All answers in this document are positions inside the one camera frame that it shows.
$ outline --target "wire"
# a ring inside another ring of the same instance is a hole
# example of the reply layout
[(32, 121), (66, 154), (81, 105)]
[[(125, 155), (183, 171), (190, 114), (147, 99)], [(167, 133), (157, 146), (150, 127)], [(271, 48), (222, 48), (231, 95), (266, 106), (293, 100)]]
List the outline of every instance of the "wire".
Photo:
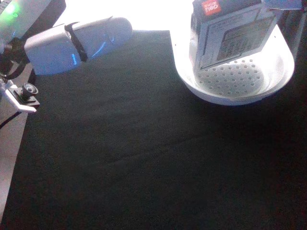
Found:
[(7, 123), (9, 123), (10, 121), (12, 121), (15, 117), (17, 117), (19, 114), (21, 114), (21, 112), (16, 112), (14, 113), (12, 116), (10, 116), (8, 119), (6, 119), (5, 121), (3, 121), (0, 125), (0, 129), (2, 129)]

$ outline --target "white basket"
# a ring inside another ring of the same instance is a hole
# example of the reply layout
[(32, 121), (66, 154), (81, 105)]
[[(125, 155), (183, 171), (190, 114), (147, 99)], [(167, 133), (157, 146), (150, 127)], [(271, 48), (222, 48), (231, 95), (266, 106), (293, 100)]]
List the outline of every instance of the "white basket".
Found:
[(249, 104), (277, 92), (290, 80), (295, 64), (278, 26), (261, 52), (194, 76), (189, 59), (190, 18), (190, 12), (177, 17), (170, 34), (177, 71), (198, 97), (222, 105)]

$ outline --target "black tablecloth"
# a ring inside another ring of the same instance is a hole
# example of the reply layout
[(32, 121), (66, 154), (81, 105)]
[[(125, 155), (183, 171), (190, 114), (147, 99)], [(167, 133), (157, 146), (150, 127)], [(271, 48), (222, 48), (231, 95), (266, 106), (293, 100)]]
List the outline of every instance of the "black tablecloth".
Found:
[(169, 32), (37, 77), (2, 227), (303, 229), (305, 48), (286, 87), (237, 107), (186, 88)]

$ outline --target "red label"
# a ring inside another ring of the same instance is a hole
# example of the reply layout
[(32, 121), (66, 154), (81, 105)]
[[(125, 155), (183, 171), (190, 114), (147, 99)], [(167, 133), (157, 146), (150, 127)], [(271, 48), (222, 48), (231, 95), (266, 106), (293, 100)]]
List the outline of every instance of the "red label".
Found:
[(201, 5), (202, 5), (204, 13), (207, 16), (218, 13), (222, 10), (217, 0), (204, 1)]

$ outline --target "camera lens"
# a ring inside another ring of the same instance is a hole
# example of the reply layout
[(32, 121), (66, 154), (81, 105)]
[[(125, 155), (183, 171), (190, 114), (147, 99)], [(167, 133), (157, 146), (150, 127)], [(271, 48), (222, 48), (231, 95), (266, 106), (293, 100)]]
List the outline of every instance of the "camera lens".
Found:
[(36, 94), (38, 94), (37, 87), (35, 87), (34, 85), (30, 83), (25, 83), (22, 88), (23, 88), (22, 98), (25, 100), (31, 96), (35, 96)]

